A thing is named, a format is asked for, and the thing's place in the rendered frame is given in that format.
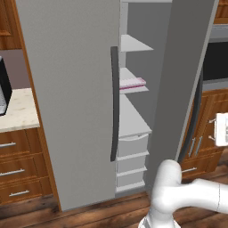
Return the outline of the large grey freezer shelf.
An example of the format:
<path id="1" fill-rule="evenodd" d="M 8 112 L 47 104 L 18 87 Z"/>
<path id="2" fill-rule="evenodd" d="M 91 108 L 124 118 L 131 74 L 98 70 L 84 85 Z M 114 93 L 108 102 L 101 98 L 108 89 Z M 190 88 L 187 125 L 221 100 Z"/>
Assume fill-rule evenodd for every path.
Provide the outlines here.
<path id="1" fill-rule="evenodd" d="M 150 134 L 151 129 L 128 98 L 119 96 L 119 133 L 120 138 Z"/>

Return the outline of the small grey freezer shelf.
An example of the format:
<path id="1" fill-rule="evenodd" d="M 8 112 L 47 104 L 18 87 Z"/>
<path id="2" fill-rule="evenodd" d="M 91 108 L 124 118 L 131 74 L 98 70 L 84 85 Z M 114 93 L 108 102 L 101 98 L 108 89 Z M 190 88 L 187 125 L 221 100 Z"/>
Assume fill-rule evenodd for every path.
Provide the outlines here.
<path id="1" fill-rule="evenodd" d="M 129 35 L 120 38 L 120 50 L 122 52 L 152 51 L 152 48 Z"/>

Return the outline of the white freezer drawer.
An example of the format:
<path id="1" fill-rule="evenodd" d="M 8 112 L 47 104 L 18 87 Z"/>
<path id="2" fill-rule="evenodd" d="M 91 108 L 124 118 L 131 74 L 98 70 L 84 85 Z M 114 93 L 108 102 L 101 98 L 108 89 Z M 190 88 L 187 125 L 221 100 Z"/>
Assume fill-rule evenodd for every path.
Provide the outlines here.
<path id="1" fill-rule="evenodd" d="M 143 173 L 146 170 L 146 167 L 142 167 L 117 174 L 117 187 L 141 182 L 143 180 Z"/>
<path id="2" fill-rule="evenodd" d="M 149 152 L 141 152 L 137 154 L 128 155 L 125 157 L 119 157 L 117 161 L 117 172 L 127 172 L 134 169 L 143 168 L 145 165 L 145 159 L 149 155 Z"/>
<path id="3" fill-rule="evenodd" d="M 125 157 L 147 151 L 148 134 L 123 138 L 118 141 L 118 156 Z"/>

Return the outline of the black microwave oven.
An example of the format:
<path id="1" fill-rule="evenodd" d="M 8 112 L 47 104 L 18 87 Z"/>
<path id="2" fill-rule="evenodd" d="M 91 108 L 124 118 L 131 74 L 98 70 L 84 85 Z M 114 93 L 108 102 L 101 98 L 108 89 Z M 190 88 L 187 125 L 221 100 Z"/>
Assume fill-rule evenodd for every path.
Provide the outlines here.
<path id="1" fill-rule="evenodd" d="M 4 65 L 4 59 L 0 56 L 0 116 L 3 116 L 12 97 L 12 87 Z"/>

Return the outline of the grey closed fridge door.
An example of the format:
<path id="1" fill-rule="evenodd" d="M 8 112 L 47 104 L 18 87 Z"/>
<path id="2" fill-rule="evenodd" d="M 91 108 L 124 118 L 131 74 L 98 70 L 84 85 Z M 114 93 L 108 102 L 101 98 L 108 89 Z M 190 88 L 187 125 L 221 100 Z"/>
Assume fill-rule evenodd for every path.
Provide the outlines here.
<path id="1" fill-rule="evenodd" d="M 15 1 L 61 208 L 112 199 L 120 0 Z"/>

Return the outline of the medium grey freezer shelf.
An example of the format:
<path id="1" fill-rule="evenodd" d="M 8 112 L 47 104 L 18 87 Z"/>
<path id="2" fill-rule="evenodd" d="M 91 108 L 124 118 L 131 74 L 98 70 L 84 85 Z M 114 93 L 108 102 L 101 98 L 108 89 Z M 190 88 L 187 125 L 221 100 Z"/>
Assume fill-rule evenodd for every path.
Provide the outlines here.
<path id="1" fill-rule="evenodd" d="M 129 79 L 129 78 L 135 78 L 136 76 L 127 68 L 121 68 L 120 69 L 120 80 L 124 80 L 124 79 Z M 119 92 L 121 94 L 130 94 L 130 93 L 139 93 L 139 92 L 147 92 L 148 88 L 146 87 L 146 84 L 144 86 L 139 86 L 139 87 L 134 87 L 134 88 L 127 88 L 127 89 L 123 89 L 120 90 Z"/>

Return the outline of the pink flat box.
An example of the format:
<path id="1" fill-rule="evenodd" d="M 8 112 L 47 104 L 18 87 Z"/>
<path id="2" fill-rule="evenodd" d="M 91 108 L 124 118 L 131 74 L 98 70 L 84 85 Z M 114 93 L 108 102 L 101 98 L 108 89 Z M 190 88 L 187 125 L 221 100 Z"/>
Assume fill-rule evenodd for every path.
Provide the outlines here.
<path id="1" fill-rule="evenodd" d="M 144 86 L 145 84 L 146 84 L 146 81 L 140 77 L 129 78 L 129 79 L 124 79 L 119 81 L 119 89 L 123 90 L 127 88 L 134 88 L 134 87 Z"/>

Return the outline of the black wall oven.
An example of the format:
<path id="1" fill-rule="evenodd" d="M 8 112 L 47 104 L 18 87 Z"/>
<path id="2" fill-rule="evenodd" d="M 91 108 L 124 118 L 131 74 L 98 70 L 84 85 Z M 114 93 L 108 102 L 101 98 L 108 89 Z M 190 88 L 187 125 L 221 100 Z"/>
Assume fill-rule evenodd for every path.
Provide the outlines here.
<path id="1" fill-rule="evenodd" d="M 212 27 L 203 63 L 203 90 L 228 87 L 228 24 Z"/>

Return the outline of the wooden drawer front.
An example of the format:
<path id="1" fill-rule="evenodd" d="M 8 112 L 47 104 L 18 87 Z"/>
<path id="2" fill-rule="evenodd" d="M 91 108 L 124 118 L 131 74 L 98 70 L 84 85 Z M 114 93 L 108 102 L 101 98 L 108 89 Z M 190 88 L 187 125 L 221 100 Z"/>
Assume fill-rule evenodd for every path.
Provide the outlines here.
<path id="1" fill-rule="evenodd" d="M 29 190 L 29 193 L 9 197 L 12 192 Z M 0 187 L 0 205 L 11 204 L 13 202 L 27 200 L 39 196 L 52 194 L 52 189 L 48 177 L 39 178 L 24 183 L 15 183 L 6 187 Z"/>
<path id="2" fill-rule="evenodd" d="M 0 183 L 9 183 L 18 180 L 48 176 L 42 153 L 0 162 L 0 173 L 14 171 L 21 168 L 25 169 L 25 172 L 15 175 L 0 176 Z"/>
<path id="3" fill-rule="evenodd" d="M 2 143 L 16 143 L 16 145 L 0 148 L 0 159 L 11 159 L 42 151 L 36 128 L 0 133 L 0 144 Z"/>

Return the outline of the wooden wall cupboard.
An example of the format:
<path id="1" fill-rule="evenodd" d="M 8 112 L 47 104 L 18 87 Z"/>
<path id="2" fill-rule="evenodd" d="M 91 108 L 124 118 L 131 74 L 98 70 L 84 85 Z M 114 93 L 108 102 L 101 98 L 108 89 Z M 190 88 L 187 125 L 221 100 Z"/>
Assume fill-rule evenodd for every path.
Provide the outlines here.
<path id="1" fill-rule="evenodd" d="M 12 0 L 0 0 L 0 50 L 21 49 Z"/>

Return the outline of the wooden drawer below oven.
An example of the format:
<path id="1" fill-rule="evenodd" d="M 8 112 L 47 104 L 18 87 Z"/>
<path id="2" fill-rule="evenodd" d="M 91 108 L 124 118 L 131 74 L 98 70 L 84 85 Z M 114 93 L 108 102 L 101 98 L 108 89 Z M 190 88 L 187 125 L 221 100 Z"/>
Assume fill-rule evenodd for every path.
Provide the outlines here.
<path id="1" fill-rule="evenodd" d="M 196 167 L 197 170 L 188 173 L 182 173 L 183 179 L 192 179 L 198 177 L 199 175 L 204 175 L 206 173 L 213 172 L 216 169 L 219 159 L 221 158 L 222 152 L 219 151 L 214 154 L 210 154 L 205 157 L 192 159 L 185 161 L 181 164 L 182 171 L 184 169 Z"/>

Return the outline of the wooden cupboard door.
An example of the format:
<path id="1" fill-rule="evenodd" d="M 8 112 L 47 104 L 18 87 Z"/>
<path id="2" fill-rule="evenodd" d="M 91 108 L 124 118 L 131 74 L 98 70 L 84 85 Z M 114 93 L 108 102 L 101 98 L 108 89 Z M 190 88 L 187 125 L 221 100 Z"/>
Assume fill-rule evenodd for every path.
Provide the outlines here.
<path id="1" fill-rule="evenodd" d="M 202 118 L 199 124 L 199 150 L 198 156 L 206 156 L 209 154 L 220 152 L 224 146 L 215 145 L 214 124 L 210 120 L 216 118 L 216 113 L 228 112 L 228 89 L 213 90 L 203 93 L 205 107 L 202 111 Z"/>
<path id="2" fill-rule="evenodd" d="M 208 97 L 201 95 L 198 100 L 194 99 L 191 106 L 191 114 L 188 120 L 187 129 L 178 161 L 180 163 L 187 159 L 198 156 L 202 143 L 201 128 L 204 126 L 204 112 L 207 107 Z"/>

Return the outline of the wooden cupboard above oven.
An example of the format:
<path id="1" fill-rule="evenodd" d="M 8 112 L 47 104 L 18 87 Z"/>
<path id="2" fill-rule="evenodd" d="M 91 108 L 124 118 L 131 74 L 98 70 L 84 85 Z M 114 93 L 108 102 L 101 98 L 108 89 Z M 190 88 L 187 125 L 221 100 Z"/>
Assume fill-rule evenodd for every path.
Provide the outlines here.
<path id="1" fill-rule="evenodd" d="M 219 0 L 214 23 L 228 24 L 228 0 Z"/>

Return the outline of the grey open freezer door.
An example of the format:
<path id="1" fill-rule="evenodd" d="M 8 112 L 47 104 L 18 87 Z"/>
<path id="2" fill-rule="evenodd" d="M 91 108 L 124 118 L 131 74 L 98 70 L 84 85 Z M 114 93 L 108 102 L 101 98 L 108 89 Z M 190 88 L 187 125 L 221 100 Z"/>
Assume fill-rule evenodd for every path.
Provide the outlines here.
<path id="1" fill-rule="evenodd" d="M 177 160 L 219 0 L 173 0 L 146 185 L 160 163 Z"/>

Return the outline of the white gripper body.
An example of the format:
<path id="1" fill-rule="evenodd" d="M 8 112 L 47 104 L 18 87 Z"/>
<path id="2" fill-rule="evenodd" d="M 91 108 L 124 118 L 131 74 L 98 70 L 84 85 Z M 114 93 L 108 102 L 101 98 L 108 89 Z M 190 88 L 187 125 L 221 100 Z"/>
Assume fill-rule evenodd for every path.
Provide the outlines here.
<path id="1" fill-rule="evenodd" d="M 216 145 L 228 146 L 228 113 L 216 114 Z"/>

